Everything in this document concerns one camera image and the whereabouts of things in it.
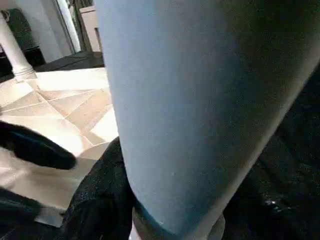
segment tiled floor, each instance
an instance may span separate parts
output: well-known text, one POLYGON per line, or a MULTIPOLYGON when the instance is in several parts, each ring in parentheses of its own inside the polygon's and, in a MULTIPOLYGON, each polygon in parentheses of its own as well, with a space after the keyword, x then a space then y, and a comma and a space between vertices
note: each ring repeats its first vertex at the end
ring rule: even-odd
POLYGON ((105 68, 38 72, 0 84, 0 120, 28 127, 78 158, 75 169, 36 167, 0 149, 0 186, 43 204, 68 207, 79 182, 118 136, 105 68))

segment column base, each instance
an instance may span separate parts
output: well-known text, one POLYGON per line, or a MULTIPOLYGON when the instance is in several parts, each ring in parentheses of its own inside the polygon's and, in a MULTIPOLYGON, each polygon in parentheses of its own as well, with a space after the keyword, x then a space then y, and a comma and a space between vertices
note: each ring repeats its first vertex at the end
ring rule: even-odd
POLYGON ((32 66, 30 65, 30 67, 28 68, 23 68, 23 69, 12 69, 12 72, 15 76, 15 79, 18 82, 21 82, 23 80, 26 79, 36 79, 37 75, 35 70, 32 68, 32 66))

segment white column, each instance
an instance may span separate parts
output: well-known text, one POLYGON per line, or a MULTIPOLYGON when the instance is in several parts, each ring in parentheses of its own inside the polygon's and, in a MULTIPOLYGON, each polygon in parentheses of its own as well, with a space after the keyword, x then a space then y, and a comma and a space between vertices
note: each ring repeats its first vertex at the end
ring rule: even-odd
POLYGON ((18 81, 36 78, 36 73, 21 51, 12 31, 0 13, 0 45, 9 59, 12 72, 18 81))

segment pillar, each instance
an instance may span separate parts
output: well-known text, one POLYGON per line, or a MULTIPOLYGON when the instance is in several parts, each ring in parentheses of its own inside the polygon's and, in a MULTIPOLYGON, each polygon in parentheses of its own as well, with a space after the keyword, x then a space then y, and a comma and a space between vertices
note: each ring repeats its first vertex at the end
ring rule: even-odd
POLYGON ((320 2, 95 3, 139 218, 206 239, 319 62, 320 2))
POLYGON ((36 73, 21 51, 13 33, 0 12, 0 45, 9 59, 12 72, 18 81, 36 78, 36 73))

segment wall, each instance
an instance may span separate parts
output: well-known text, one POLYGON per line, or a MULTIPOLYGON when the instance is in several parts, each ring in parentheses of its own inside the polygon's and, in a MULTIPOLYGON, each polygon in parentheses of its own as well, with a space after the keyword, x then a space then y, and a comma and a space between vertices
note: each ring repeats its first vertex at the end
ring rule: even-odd
POLYGON ((1 0, 0 9, 20 8, 47 63, 72 54, 53 0, 1 0))
POLYGON ((13 9, 16 8, 16 4, 13 0, 1 0, 0 9, 13 9))

